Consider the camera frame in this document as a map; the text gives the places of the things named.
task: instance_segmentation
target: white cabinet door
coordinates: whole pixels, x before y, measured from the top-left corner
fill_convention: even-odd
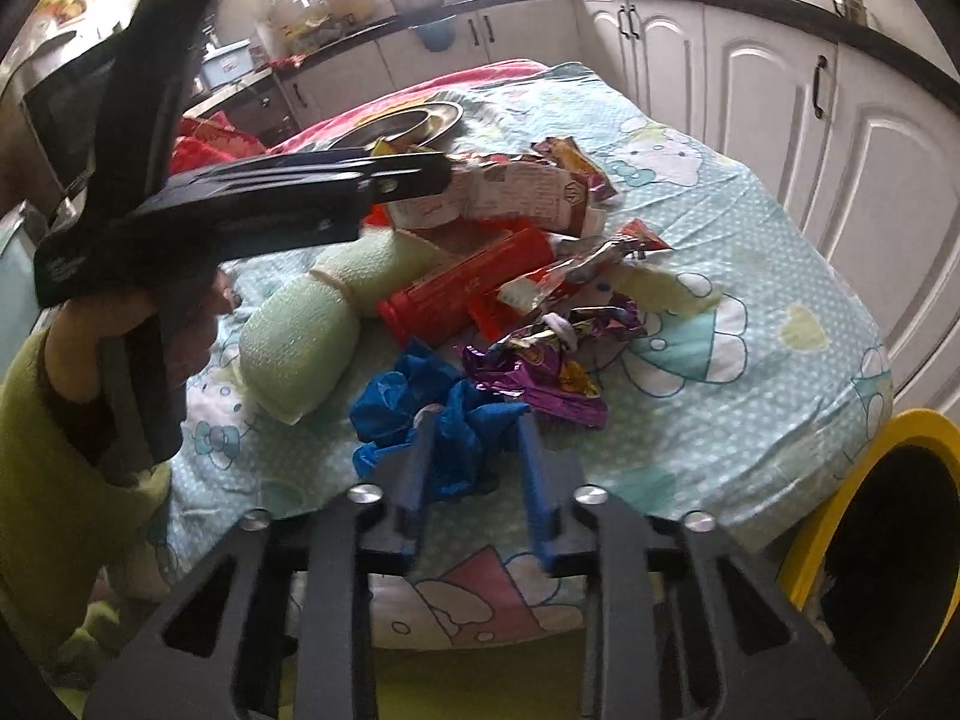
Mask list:
[[[634,50],[626,31],[627,0],[573,0],[573,6],[584,65],[628,97],[626,57],[632,63]]]
[[[704,141],[750,167],[803,227],[829,128],[836,45],[714,7],[706,8],[706,27]],[[819,71],[818,85],[820,57],[827,66]],[[822,118],[815,115],[815,103]]]
[[[841,46],[829,148],[805,234],[880,324],[896,387],[909,383],[901,400],[931,403],[960,368],[955,343],[925,366],[960,314],[960,119],[896,71]]]
[[[707,93],[704,6],[679,0],[630,0],[637,106],[651,119],[704,138]]]
[[[305,127],[395,91],[376,41],[338,53],[283,85]]]
[[[426,50],[412,29],[376,41],[397,89],[487,64],[487,49],[480,40],[480,17],[476,13],[460,13],[448,23],[453,29],[453,43],[441,52]]]
[[[511,2],[479,13],[491,62],[532,59],[553,67],[583,59],[573,0]]]

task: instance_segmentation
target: black countertop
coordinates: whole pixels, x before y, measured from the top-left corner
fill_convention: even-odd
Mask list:
[[[526,0],[465,0],[441,8],[419,11],[415,14],[395,16],[390,19],[369,25],[362,30],[344,37],[336,43],[322,47],[318,52],[304,60],[298,70],[281,69],[275,71],[281,79],[289,79],[300,71],[325,62],[338,53],[346,52],[358,45],[377,38],[385,37],[410,26],[431,23],[436,20],[466,13],[482,8],[520,2]],[[686,0],[702,2],[703,4],[723,7],[759,16],[762,19],[782,23],[792,28],[801,29],[811,35],[824,38],[834,43],[844,43],[860,52],[870,55],[889,65],[903,76],[918,84],[928,93],[947,105],[955,114],[960,116],[960,83],[952,79],[933,63],[924,59],[918,53],[912,52],[892,38],[877,32],[875,29],[860,26],[857,23],[842,19],[827,10],[811,5],[808,2],[797,0]]]

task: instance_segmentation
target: candy wrapper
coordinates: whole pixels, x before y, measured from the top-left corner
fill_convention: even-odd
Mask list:
[[[549,310],[577,293],[611,266],[628,256],[642,258],[647,251],[669,250],[669,245],[638,218],[621,226],[608,240],[472,298],[470,316],[484,338],[493,341],[528,314]]]
[[[646,335],[630,298],[616,295],[611,305],[574,309],[566,317],[545,314],[540,322],[515,330],[486,352],[466,346],[461,361],[477,389],[515,397],[587,427],[603,427],[607,404],[572,358],[581,343],[601,335],[618,341]]]
[[[546,268],[517,276],[497,290],[496,299],[525,317],[544,304],[573,295],[611,265],[629,255],[664,251],[670,247],[638,218],[628,221],[592,250],[560,260]]]
[[[564,170],[582,175],[587,182],[587,196],[592,202],[603,202],[616,194],[607,174],[580,151],[573,138],[545,138],[539,143],[533,143],[531,148],[536,153],[552,157]]]
[[[395,148],[385,143],[373,148],[374,155],[391,151]],[[453,220],[526,218],[541,229],[575,238],[591,238],[603,231],[607,212],[587,202],[593,196],[592,186],[597,186],[591,172],[595,167],[578,165],[568,170],[553,155],[536,151],[461,151],[450,154],[449,160],[453,176],[441,194],[384,203],[371,223],[426,230]]]

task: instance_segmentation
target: light blue bedsheet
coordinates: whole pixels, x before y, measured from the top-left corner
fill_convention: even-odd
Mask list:
[[[889,415],[891,376],[875,322],[757,177],[650,121],[581,65],[438,98],[466,113],[454,148],[521,151],[574,136],[619,191],[608,232],[640,217],[674,247],[649,261],[665,272],[651,286],[656,305],[640,306],[651,335],[595,361],[607,427],[545,422],[544,440],[645,512],[707,509],[752,549],[823,502]],[[244,306],[223,320],[210,367],[191,382],[168,518],[149,533],[167,583],[245,509],[292,514],[354,480],[347,410],[398,351],[379,322],[364,327],[333,396],[293,427],[260,412],[227,366],[246,318],[316,254],[232,266]],[[414,584],[378,589],[378,643],[502,643],[578,621],[578,584],[530,565],[515,459],[493,468],[496,491],[434,508]],[[491,571],[510,577],[527,622],[510,617],[514,602],[497,595]],[[424,615],[438,621],[430,630]]]

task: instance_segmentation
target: hand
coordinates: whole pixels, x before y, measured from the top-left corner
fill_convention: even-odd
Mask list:
[[[234,302],[229,279],[217,271],[209,292],[165,350],[171,388],[206,366],[210,346],[217,338],[217,316],[232,312]],[[101,391],[98,341],[126,335],[155,312],[152,295],[136,288],[70,300],[59,310],[47,335],[44,364],[51,386],[74,403],[96,400]]]

